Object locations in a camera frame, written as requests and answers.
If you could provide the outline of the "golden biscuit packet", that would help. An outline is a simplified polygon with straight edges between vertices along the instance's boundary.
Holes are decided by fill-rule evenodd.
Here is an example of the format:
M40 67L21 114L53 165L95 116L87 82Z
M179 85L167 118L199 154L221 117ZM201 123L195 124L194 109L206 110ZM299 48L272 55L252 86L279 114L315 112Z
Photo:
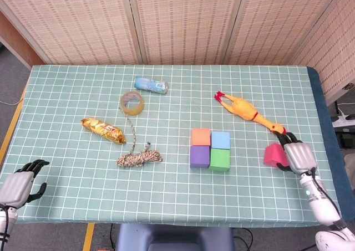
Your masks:
M82 125L94 134L104 137L116 144L125 144L126 139L121 129L100 121L96 118L88 117L81 120Z

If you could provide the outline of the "green checked tablecloth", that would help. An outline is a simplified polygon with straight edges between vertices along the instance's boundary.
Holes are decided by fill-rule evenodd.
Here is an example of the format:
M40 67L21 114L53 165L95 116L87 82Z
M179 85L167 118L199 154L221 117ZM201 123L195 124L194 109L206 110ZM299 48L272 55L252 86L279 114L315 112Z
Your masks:
M142 76L165 81L163 94L136 89ZM120 98L135 91L139 115ZM229 227L316 224L298 177L265 166L277 142L267 128L229 113L217 91L249 101L267 119L308 143L328 194L336 197L306 66L40 65L30 73L21 114L0 174L36 159L49 162L34 180L41 199L20 222L148 222ZM116 144L86 129L96 118L122 130ZM190 167L191 130L230 133L230 169Z

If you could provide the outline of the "orange foam cube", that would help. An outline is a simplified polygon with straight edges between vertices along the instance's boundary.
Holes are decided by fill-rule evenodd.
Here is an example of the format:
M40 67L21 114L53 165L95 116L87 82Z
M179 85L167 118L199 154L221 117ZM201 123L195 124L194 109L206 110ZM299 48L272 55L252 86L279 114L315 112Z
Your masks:
M210 129L194 128L191 130L191 145L192 146L210 146Z

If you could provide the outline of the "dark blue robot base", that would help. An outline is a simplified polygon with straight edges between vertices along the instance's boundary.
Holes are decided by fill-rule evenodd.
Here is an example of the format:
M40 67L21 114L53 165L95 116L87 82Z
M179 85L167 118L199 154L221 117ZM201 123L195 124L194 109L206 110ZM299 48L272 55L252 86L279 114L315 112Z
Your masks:
M232 229L127 223L115 251L235 251Z

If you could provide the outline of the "clear packing tape roll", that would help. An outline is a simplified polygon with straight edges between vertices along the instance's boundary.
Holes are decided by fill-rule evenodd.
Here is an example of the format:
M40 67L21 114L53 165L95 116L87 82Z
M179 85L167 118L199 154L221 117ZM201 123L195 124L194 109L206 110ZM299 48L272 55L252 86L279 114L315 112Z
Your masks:
M137 100L138 105L136 107L127 107L128 102L131 100ZM135 91L130 91L121 96L120 107L127 115L139 115L144 109L144 100L139 93Z

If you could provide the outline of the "green foam cube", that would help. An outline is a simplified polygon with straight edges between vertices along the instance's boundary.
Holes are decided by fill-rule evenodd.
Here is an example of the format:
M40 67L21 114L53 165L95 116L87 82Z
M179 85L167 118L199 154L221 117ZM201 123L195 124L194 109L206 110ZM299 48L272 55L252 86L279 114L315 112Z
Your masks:
M228 171L230 169L230 150L212 148L209 169L213 171Z

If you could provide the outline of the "white power strip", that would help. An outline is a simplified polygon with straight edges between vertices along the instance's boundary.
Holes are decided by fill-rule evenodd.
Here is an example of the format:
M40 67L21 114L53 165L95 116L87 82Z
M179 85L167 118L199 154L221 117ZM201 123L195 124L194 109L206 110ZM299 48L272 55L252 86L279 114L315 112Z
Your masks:
M355 126L355 114L331 117L334 128Z

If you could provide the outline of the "pink foam cube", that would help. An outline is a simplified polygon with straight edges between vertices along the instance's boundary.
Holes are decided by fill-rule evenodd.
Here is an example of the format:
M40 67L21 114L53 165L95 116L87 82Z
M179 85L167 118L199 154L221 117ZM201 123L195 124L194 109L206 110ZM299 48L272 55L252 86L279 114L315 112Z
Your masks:
M265 165L277 168L278 164L281 166L288 166L288 160L283 147L280 144L271 144L266 147L263 163Z

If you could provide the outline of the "purple foam cube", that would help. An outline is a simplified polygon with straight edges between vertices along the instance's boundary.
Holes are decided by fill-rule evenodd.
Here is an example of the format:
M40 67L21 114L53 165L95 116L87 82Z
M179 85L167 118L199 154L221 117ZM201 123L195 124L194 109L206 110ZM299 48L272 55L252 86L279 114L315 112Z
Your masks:
M190 147L190 167L208 168L210 165L210 147L209 146L191 146Z

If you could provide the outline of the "yellow rubber chicken toy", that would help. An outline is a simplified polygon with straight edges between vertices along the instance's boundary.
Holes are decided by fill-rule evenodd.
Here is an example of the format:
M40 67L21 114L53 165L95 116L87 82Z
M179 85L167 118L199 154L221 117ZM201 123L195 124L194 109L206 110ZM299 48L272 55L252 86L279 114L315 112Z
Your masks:
M255 109L252 104L242 98L236 98L222 93L221 91L218 91L214 95L214 98L227 111L243 118L244 120L257 122L268 128L271 132L278 132L280 134L286 134L287 132L284 126L266 119Z

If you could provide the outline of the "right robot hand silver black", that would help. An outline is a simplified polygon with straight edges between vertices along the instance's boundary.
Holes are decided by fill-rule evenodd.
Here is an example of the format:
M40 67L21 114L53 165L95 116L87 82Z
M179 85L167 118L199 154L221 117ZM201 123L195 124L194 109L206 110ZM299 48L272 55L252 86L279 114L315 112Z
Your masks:
M277 168L285 172L293 172L297 175L302 175L306 172L315 172L318 164L307 143L298 140L291 132L281 134L275 131L274 134L277 136L288 160L288 166L284 166L278 162L276 163Z

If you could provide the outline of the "light blue foam cube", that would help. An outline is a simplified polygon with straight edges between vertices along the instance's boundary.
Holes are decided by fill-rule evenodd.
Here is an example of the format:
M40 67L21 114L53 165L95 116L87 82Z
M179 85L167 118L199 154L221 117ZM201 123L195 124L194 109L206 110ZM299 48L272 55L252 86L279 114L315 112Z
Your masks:
M224 131L213 131L211 133L211 147L216 149L230 149L230 133Z

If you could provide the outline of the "woven bamboo screen panel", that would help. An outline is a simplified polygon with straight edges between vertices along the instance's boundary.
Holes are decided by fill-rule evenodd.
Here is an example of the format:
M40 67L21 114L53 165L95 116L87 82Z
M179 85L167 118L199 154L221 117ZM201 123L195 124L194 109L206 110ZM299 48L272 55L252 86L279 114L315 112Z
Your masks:
M128 0L149 65L223 64L241 0Z
M290 64L317 70L327 105L355 87L355 0L331 0Z
M46 64L139 64L136 0L0 0L0 12Z
M224 64L289 64L330 2L240 0Z

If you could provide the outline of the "light blue drink can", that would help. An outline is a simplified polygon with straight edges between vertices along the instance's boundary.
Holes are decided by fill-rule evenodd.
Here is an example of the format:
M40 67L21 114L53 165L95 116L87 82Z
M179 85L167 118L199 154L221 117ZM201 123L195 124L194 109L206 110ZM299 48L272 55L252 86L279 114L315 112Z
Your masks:
M156 81L142 76L137 76L134 81L136 89L150 91L165 95L168 92L168 84L165 81Z

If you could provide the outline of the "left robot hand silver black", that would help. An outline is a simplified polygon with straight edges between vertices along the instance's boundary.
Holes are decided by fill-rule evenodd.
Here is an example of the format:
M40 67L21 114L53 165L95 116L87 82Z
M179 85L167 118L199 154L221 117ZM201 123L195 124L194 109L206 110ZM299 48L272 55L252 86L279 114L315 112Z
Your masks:
M49 165L48 161L38 159L26 163L22 168L8 175L0 188L0 204L20 209L26 203L40 199L46 191L46 182L41 184L37 193L30 194L30 192L34 179L46 165Z

